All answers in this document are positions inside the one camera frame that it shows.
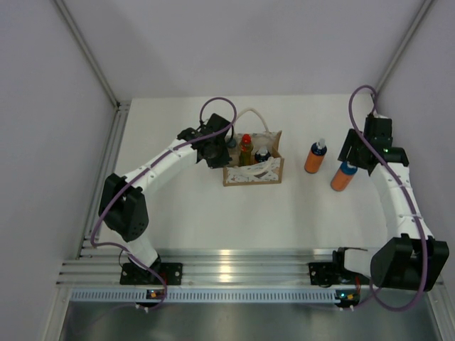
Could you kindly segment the clear bottle dark cap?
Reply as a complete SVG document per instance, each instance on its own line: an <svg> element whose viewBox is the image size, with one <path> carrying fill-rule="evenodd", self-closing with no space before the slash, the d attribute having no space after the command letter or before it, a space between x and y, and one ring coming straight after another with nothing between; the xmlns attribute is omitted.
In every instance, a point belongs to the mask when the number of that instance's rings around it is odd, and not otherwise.
<svg viewBox="0 0 455 341"><path fill-rule="evenodd" d="M239 155L239 146L236 138L232 138L227 141L227 150L232 161L235 162Z"/></svg>

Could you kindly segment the yellow bottle red cap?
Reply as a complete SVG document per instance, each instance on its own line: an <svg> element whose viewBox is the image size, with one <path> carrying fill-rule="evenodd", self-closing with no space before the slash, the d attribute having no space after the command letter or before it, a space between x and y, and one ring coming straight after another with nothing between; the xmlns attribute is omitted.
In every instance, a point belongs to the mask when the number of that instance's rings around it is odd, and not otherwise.
<svg viewBox="0 0 455 341"><path fill-rule="evenodd" d="M240 141L239 166L250 166L252 160L252 137L249 134L244 134Z"/></svg>

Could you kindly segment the burlap canvas tote bag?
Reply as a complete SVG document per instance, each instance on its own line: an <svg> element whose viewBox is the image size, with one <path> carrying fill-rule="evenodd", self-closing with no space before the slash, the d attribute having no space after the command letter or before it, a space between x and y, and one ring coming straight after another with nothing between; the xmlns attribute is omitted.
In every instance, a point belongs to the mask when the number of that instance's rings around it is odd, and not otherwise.
<svg viewBox="0 0 455 341"><path fill-rule="evenodd" d="M241 185L269 185L280 184L282 182L284 157L282 157L279 153L279 142L282 137L282 132L271 131L265 118L252 107L243 109L237 115L237 118L240 118L249 112L255 114L262 122L263 131L258 133L237 133L233 129L227 135L225 138L226 143L229 139L236 138L240 155L240 141L242 136L244 134L249 134L252 137L253 150L250 166L239 166L238 155L238 159L235 162L231 159L228 165L223 168L223 185L225 187ZM261 146L266 146L268 148L271 153L271 157L264 163L255 163L255 153Z"/></svg>

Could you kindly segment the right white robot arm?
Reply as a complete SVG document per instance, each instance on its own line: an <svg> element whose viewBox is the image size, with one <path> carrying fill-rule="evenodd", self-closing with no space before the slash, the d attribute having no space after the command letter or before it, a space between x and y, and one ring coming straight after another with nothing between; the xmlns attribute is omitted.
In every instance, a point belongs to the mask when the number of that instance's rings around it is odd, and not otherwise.
<svg viewBox="0 0 455 341"><path fill-rule="evenodd" d="M375 286L430 291L449 258L446 242L437 241L419 211L410 183L405 150L392 145L392 120L367 115L363 134L350 129L338 157L341 165L331 181L344 190L358 170L367 171L382 205L387 243L380 248L341 247L334 252L331 274L347 282L356 274Z"/></svg>

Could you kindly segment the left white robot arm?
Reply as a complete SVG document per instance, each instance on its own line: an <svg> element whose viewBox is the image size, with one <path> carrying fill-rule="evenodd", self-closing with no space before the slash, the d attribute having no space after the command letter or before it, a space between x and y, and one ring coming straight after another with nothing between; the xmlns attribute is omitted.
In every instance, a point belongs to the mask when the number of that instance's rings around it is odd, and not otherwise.
<svg viewBox="0 0 455 341"><path fill-rule="evenodd" d="M147 198L180 172L204 160L209 168L226 166L231 157L225 137L232 122L212 114L197 129L181 131L159 155L124 175L105 180L95 228L105 224L120 240L92 244L114 246L128 255L136 275L144 283L156 282L161 274L160 256L146 236L149 227Z"/></svg>

